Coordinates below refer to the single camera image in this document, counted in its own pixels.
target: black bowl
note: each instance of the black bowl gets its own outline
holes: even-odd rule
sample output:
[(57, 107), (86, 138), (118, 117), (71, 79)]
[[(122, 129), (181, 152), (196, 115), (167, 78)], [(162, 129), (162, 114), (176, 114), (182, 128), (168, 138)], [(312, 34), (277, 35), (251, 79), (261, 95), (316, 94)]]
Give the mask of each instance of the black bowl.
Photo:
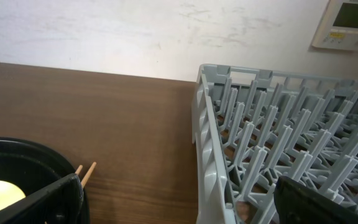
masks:
[[(26, 195), (74, 172), (67, 159), (46, 146), (21, 139), (0, 138), (0, 180), (15, 184)], [(90, 223), (85, 190), (77, 223)]]

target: brown wooden surface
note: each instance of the brown wooden surface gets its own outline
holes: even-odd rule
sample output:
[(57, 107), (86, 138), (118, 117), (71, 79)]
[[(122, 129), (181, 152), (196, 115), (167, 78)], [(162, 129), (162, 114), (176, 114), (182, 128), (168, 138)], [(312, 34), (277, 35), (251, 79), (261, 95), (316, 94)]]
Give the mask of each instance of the brown wooden surface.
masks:
[(91, 223), (195, 223), (193, 91), (190, 82), (0, 63), (0, 136), (49, 146), (83, 170), (96, 161)]

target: wooden stick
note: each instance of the wooden stick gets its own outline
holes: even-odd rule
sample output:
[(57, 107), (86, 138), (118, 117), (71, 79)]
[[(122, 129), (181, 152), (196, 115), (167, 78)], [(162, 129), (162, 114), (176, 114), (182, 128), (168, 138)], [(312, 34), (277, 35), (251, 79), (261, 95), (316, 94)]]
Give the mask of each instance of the wooden stick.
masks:
[(75, 174), (76, 174), (76, 175), (80, 174), (81, 170), (82, 170), (82, 165), (80, 165), (80, 166), (77, 168), (77, 170), (75, 171)]
[(96, 166), (96, 162), (93, 162), (92, 166), (89, 168), (89, 170), (87, 171), (87, 173), (85, 174), (84, 178), (81, 181), (82, 187), (85, 187), (85, 184), (87, 183), (88, 179), (91, 177), (91, 174), (95, 166)]

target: white control panel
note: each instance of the white control panel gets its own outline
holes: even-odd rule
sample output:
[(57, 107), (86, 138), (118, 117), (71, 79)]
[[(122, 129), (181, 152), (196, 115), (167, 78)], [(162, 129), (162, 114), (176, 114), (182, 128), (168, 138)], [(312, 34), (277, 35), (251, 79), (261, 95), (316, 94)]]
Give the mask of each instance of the white control panel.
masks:
[(330, 0), (312, 46), (358, 50), (358, 0)]

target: plastic crate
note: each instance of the plastic crate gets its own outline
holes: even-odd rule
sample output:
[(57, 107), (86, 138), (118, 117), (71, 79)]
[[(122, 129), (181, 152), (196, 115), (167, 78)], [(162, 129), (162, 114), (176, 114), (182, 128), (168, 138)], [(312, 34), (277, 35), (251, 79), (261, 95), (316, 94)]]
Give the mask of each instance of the plastic crate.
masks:
[(192, 128), (197, 224), (279, 223), (281, 175), (358, 214), (357, 80), (202, 65)]

